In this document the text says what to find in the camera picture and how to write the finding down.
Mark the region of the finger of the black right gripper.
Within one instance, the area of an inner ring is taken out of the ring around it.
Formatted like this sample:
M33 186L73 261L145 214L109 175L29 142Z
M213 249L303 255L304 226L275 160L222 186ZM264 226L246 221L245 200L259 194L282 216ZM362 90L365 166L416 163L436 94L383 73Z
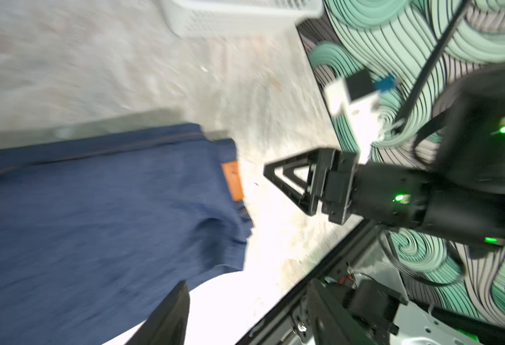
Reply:
M318 148L271 162L264 167L263 174L304 214L313 216L324 196L327 175L333 162L334 149Z

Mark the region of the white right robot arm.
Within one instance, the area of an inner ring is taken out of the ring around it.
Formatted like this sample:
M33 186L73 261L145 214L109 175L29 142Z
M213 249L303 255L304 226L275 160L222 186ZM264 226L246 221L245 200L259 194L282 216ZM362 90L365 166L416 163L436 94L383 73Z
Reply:
M452 104L427 122L420 144L443 132L434 160L421 168L361 164L328 147L265 166L265 177L304 214L334 224L350 215L451 242L505 246L505 63L485 66L455 85Z

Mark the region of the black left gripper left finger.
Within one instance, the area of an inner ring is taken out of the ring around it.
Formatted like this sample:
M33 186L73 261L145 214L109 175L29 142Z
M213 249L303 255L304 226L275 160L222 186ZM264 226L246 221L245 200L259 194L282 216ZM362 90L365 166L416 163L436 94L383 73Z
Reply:
M182 280L125 344L184 345L189 310L189 288Z

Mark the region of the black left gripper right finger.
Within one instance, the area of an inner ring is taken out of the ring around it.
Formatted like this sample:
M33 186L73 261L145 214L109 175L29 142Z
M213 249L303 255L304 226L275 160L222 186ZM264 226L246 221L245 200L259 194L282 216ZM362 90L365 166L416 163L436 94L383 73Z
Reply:
M312 280L307 288L307 310L315 344L375 344L366 331L343 306L351 287L338 283L324 285Z

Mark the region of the dark blue denim trousers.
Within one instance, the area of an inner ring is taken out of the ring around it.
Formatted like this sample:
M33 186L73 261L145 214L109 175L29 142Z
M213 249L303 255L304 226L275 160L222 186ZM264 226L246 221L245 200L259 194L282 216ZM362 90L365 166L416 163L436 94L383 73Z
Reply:
M102 344L244 266L232 139L197 124L0 149L0 344Z

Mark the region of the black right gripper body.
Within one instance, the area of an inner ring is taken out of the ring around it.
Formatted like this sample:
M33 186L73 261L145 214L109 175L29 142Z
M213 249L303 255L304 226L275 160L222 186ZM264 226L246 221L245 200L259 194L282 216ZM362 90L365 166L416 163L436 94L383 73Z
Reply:
M422 225L429 199L429 174L400 165L360 164L358 155L323 149L317 159L317 198L331 223L351 215L392 227Z

